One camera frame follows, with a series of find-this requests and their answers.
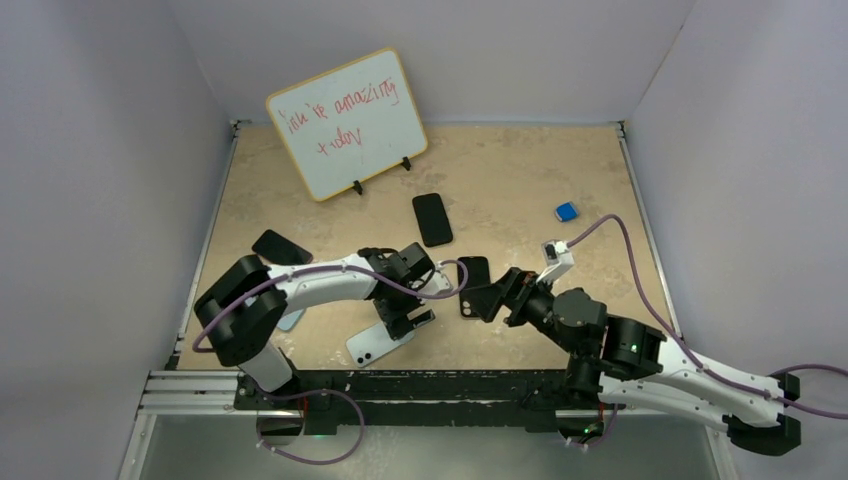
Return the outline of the silver-edged black-screen phone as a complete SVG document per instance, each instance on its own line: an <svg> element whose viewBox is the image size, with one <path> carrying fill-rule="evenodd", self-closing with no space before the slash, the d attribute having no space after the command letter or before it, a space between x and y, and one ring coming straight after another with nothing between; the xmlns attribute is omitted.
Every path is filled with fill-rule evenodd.
<svg viewBox="0 0 848 480"><path fill-rule="evenodd" d="M356 368L365 368L409 343L417 333L413 328L399 339L392 339L382 320L348 338L345 347Z"/></svg>

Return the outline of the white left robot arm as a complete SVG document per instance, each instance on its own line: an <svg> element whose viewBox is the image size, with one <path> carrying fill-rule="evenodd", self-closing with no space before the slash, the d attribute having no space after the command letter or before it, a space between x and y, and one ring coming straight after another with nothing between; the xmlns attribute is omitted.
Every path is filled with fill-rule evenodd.
<svg viewBox="0 0 848 480"><path fill-rule="evenodd" d="M271 265L257 254L246 255L196 300L193 311L202 331L192 348L239 368L264 401L284 409L298 395L296 369L271 340L285 315L339 301L370 301L389 338L399 340L433 317L431 311L416 317L411 312L452 293L450 280L417 242L400 251L367 247L305 265ZM209 347L202 347L203 340Z"/></svg>

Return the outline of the black phone case with cutout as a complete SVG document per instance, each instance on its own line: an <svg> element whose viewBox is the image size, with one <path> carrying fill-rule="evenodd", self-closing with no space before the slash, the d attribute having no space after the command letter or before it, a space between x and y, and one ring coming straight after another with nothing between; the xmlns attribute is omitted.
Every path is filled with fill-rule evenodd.
<svg viewBox="0 0 848 480"><path fill-rule="evenodd" d="M489 260L485 256L461 256L458 261L465 266L465 271L461 267L457 268L458 281L465 283L465 287L458 294L460 316L466 320L477 319L478 315L467 300L466 290L491 282Z"/></svg>

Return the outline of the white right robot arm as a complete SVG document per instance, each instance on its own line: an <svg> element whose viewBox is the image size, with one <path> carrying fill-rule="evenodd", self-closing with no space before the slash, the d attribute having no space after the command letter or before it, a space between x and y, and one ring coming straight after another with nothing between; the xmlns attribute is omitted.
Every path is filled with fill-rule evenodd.
<svg viewBox="0 0 848 480"><path fill-rule="evenodd" d="M530 271L512 268L462 294L482 320L491 322L507 308L506 325L531 325L568 353L561 392L573 406L627 405L677 415L765 456L782 456L801 443L800 421L785 412L784 402L800 394L790 374L761 376L694 360L662 331L610 313L581 288L555 294Z"/></svg>

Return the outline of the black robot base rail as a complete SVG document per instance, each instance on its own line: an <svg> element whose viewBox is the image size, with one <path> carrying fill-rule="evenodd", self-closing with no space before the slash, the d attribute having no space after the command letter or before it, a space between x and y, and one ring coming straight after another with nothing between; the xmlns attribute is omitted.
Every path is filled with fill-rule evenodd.
<svg viewBox="0 0 848 480"><path fill-rule="evenodd" d="M234 407L305 416L308 435L342 425L516 427L584 443L605 433L612 406L562 369L300 370L267 394L242 374Z"/></svg>

